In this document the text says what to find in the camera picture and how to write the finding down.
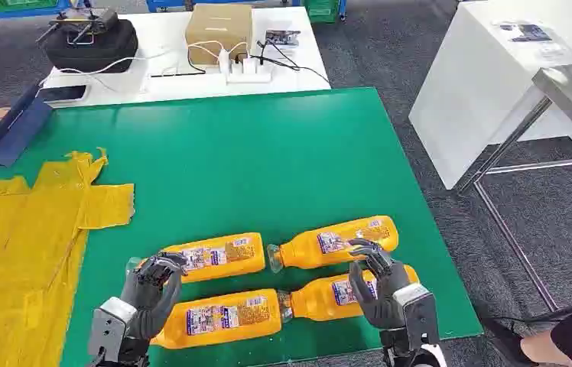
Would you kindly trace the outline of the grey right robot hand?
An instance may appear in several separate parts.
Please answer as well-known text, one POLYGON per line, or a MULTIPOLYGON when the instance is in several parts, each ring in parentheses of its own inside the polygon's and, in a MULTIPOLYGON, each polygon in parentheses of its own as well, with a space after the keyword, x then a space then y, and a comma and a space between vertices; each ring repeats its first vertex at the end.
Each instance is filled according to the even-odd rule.
POLYGON ((404 264, 393 259, 377 242, 351 239, 349 244, 349 253, 354 257, 363 255, 376 279, 376 294, 373 294, 364 280, 360 263, 354 261, 349 265, 349 283, 363 315, 377 329, 402 328, 404 317, 394 293, 410 284, 404 264))

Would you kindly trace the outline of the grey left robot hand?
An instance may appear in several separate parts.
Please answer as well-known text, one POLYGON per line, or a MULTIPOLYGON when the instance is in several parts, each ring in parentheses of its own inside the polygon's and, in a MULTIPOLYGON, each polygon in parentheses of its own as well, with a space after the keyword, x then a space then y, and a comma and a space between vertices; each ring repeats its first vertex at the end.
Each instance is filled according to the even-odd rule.
POLYGON ((136 309, 127 337, 149 341, 164 328, 179 301, 187 258, 159 252, 128 272, 120 299, 136 309))

